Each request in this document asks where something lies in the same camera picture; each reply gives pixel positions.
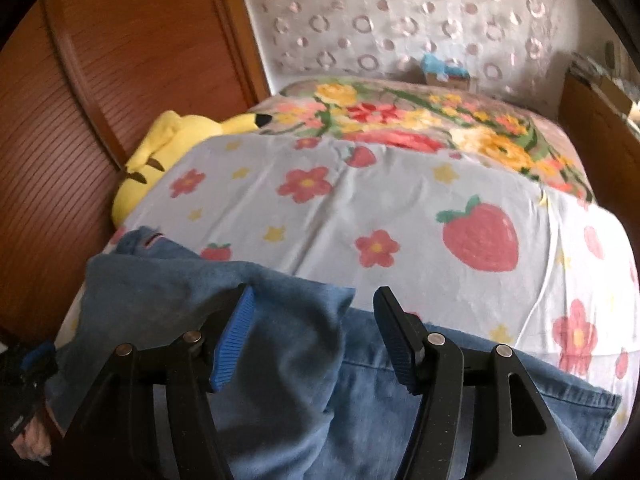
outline patterned wall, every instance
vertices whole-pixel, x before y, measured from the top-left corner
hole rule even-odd
[[[552,63],[559,27],[571,26],[562,23],[564,0],[248,4],[272,79],[357,74],[421,82],[418,63],[432,52],[465,66],[482,91],[541,108],[550,105],[544,97],[550,70],[563,72]]]

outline brown wooden furniture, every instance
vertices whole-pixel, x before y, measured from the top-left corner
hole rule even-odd
[[[590,86],[569,74],[559,123],[580,155],[598,204],[622,222],[640,262],[640,140]]]
[[[162,111],[268,96],[243,0],[39,0],[0,50],[0,332],[54,337]]]

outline metal screw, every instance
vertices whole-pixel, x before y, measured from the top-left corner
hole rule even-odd
[[[198,342],[201,337],[202,334],[200,333],[200,330],[189,330],[188,332],[184,333],[182,339],[184,339],[187,343],[195,343]]]
[[[427,336],[427,341],[432,345],[440,346],[440,345],[444,345],[444,342],[446,341],[446,339],[444,339],[444,336],[442,334],[438,334],[437,332],[431,332]]]
[[[498,345],[495,348],[495,351],[502,357],[511,357],[513,355],[513,350],[511,350],[511,347],[507,345]]]
[[[119,355],[120,357],[129,355],[131,352],[133,352],[133,345],[131,343],[122,343],[121,345],[116,346],[116,355]]]

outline pikachu plush toy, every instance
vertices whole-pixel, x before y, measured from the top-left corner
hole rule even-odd
[[[113,224],[120,227],[164,173],[196,144],[209,137],[254,132],[270,122],[266,114],[242,114],[217,123],[198,115],[164,112],[127,161],[127,176],[113,199]]]

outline bed sheet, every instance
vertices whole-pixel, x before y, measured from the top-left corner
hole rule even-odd
[[[332,136],[434,153],[453,148],[469,160],[516,171],[593,201],[584,168],[553,122],[482,95],[358,77],[294,83],[254,111],[273,115],[268,132]]]
[[[333,137],[215,137],[179,161],[116,233],[147,225],[211,260],[356,287],[389,285],[425,322],[503,342],[623,396],[638,381],[638,277],[596,205],[467,154]],[[58,344],[78,322],[70,311]]]

